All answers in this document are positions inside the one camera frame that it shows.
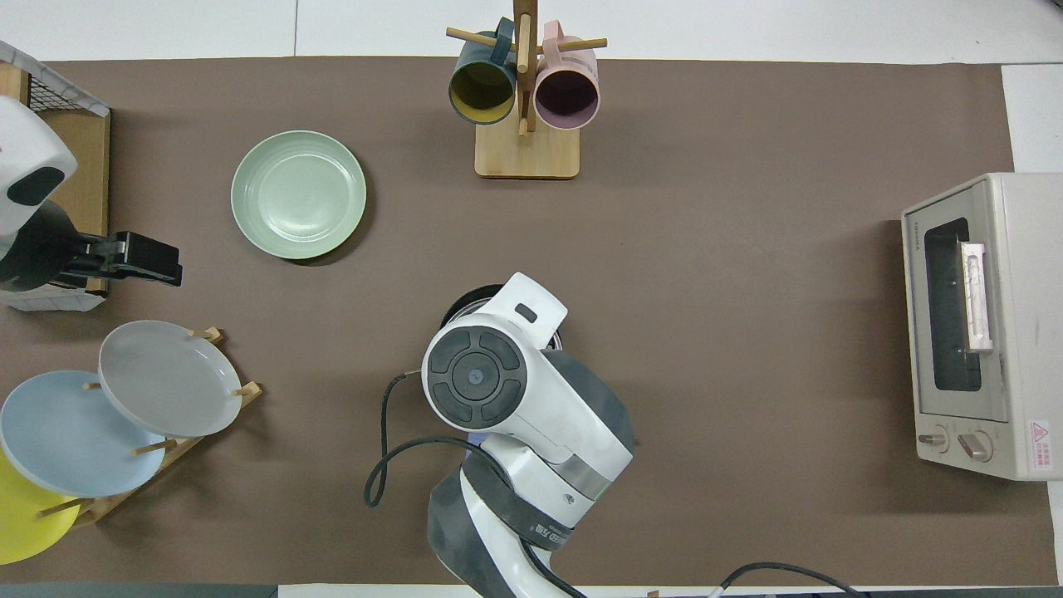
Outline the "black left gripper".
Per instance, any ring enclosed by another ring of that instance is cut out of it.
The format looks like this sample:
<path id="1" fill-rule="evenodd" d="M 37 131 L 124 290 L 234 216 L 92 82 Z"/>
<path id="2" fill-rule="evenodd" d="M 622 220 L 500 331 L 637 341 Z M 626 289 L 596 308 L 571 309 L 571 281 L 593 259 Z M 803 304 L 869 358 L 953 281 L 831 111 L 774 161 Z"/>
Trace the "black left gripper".
<path id="1" fill-rule="evenodd" d="M 60 205 L 43 202 L 41 208 L 18 230 L 14 243 L 2 257 L 1 288 L 9 292 L 37 289 L 57 277 L 102 277 L 123 280 L 141 277 L 181 287 L 183 268 L 179 249 L 154 242 L 144 235 L 125 235 L 125 273 L 107 272 L 104 258 L 86 251 L 95 243 L 107 243 L 105 236 L 75 230 Z"/>

